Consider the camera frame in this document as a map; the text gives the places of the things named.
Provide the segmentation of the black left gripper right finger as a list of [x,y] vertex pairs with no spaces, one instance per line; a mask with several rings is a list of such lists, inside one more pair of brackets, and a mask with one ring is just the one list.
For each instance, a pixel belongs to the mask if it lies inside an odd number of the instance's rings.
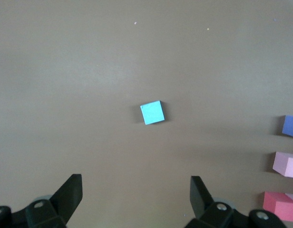
[[190,180],[190,203],[195,214],[186,228],[228,228],[233,220],[233,209],[215,202],[199,176]]

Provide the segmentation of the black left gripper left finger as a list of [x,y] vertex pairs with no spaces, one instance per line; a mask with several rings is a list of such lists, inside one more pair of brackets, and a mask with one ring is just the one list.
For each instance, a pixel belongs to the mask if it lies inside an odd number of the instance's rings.
[[82,175],[73,174],[50,199],[40,199],[26,207],[28,227],[67,228],[82,197]]

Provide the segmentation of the red foam cube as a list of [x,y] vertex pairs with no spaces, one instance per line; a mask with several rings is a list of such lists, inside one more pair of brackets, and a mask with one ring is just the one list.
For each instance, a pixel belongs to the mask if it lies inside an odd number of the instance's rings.
[[280,220],[293,222],[293,200],[284,193],[266,191],[263,209],[275,214]]

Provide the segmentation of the purple foam cube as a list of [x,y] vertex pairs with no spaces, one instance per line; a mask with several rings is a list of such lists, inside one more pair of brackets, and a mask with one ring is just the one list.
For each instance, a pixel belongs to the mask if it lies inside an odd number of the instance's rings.
[[286,115],[282,133],[293,137],[293,115]]

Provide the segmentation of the blue foam cube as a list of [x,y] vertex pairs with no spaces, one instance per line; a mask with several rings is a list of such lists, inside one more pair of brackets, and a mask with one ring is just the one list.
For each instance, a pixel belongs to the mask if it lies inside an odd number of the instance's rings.
[[155,124],[165,120],[161,101],[154,101],[140,106],[145,125]]

